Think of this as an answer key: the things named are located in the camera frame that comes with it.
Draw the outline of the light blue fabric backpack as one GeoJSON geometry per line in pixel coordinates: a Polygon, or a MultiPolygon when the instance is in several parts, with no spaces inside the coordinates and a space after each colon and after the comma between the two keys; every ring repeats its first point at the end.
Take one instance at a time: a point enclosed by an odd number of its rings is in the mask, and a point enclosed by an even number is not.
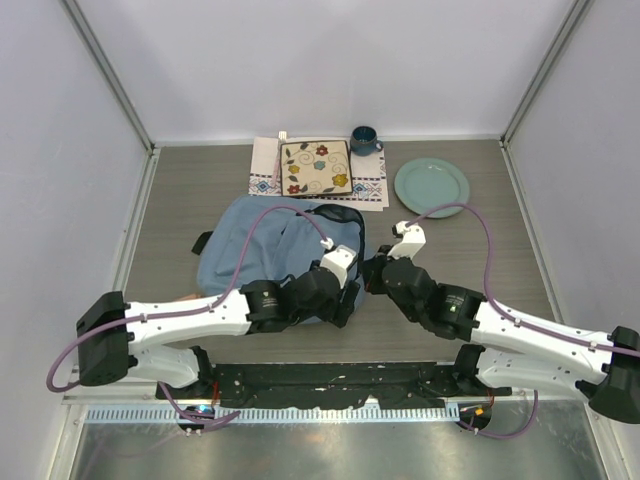
{"type": "Polygon", "coordinates": [[[364,301],[365,234],[363,216],[350,207],[243,196],[194,245],[193,252],[200,256],[197,285],[206,296],[239,290],[250,307],[251,332],[282,331],[294,325],[284,318],[281,289],[319,267],[324,254],[320,241],[329,237],[357,252],[348,272],[348,280],[361,285],[357,309],[364,301]]]}

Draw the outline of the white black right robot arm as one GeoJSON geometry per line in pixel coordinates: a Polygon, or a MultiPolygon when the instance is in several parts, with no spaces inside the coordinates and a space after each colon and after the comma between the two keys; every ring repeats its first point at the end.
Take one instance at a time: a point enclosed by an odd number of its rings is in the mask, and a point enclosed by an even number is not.
{"type": "Polygon", "coordinates": [[[438,283],[389,247],[363,264],[365,289],[386,295],[408,321],[465,342],[451,371],[457,391],[526,388],[584,400],[609,419],[639,421],[639,334],[561,325],[519,312],[481,292],[438,283]]]}

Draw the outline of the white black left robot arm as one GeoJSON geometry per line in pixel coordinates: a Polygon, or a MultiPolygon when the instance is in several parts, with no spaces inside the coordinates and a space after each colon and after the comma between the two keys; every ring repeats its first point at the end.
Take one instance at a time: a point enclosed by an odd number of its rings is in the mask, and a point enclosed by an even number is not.
{"type": "Polygon", "coordinates": [[[314,267],[298,278],[257,280],[226,296],[173,303],[127,303],[121,292],[108,292],[76,323],[79,382],[97,387],[131,376],[200,399],[213,385],[206,352],[174,349],[172,343],[279,333],[308,320],[342,328],[360,289],[355,279],[341,281],[329,269],[314,267]]]}

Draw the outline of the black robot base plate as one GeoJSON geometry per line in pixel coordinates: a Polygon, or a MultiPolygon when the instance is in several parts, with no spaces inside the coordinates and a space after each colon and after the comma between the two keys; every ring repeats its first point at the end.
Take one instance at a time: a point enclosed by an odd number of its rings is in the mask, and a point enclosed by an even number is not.
{"type": "Polygon", "coordinates": [[[369,398],[383,409],[442,407],[446,398],[506,397],[436,362],[218,364],[203,381],[171,389],[175,400],[218,399],[231,409],[358,409],[369,398]]]}

